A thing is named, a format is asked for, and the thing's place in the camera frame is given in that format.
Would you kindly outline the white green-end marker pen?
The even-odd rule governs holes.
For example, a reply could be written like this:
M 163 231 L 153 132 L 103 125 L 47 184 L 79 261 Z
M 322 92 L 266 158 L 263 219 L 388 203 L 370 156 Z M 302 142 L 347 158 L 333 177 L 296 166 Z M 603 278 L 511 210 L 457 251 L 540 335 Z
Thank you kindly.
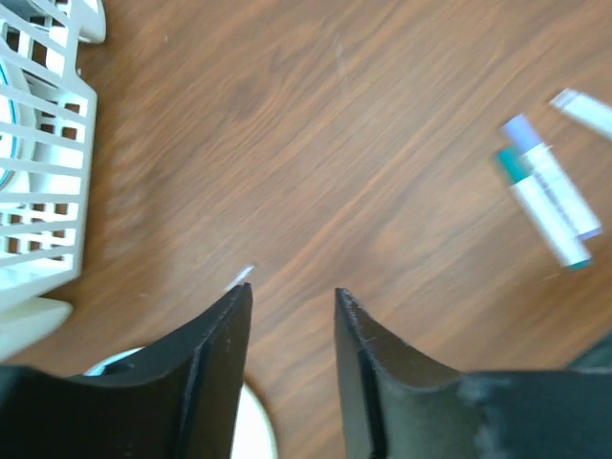
M 519 160 L 514 150 L 509 147 L 501 149 L 494 154 L 494 160 L 507 179 L 515 200 L 534 224 L 559 265 L 569 270 L 589 266 L 592 255 L 578 240 L 536 177 Z

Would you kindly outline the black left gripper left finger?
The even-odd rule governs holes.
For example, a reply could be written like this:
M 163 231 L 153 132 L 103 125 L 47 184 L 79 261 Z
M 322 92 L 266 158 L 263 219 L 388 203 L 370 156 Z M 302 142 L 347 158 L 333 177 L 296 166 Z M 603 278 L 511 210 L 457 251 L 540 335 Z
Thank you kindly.
M 228 458 L 251 285 L 96 377 L 1 367 L 4 458 Z

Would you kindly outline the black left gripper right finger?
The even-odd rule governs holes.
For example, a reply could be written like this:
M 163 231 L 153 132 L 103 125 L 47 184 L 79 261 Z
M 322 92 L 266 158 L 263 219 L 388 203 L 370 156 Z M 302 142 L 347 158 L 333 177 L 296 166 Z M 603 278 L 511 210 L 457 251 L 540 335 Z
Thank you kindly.
M 460 372 L 335 291 L 342 430 L 350 458 L 607 458 L 611 340 L 559 370 Z

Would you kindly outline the clear pen cap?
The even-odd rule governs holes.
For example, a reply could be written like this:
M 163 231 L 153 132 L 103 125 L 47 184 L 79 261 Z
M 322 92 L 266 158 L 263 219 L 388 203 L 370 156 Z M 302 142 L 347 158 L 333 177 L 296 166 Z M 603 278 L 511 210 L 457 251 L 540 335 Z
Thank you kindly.
M 234 278 L 233 280 L 225 287 L 224 291 L 225 292 L 229 292 L 231 289 L 233 289 L 235 286 L 243 283 L 248 277 L 249 275 L 252 273 L 252 271 L 254 270 L 255 266 L 253 264 L 250 264 L 248 266 L 246 266 L 245 268 L 243 268 Z

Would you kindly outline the white purple-tip marker pen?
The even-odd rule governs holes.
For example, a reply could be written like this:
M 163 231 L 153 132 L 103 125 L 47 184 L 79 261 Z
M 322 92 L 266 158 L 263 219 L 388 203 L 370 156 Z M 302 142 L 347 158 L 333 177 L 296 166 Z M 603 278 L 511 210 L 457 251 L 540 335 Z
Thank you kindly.
M 600 219 L 557 161 L 552 148 L 540 138 L 527 118 L 517 115 L 508 120 L 501 131 L 576 236 L 587 240 L 601 234 Z

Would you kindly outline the thin white blue-end pen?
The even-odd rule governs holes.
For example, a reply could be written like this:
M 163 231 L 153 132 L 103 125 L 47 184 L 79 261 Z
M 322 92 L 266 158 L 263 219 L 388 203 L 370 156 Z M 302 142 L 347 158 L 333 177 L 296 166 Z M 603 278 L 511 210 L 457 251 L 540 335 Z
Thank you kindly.
M 611 140 L 611 105 L 566 88 L 550 100 L 560 113 Z

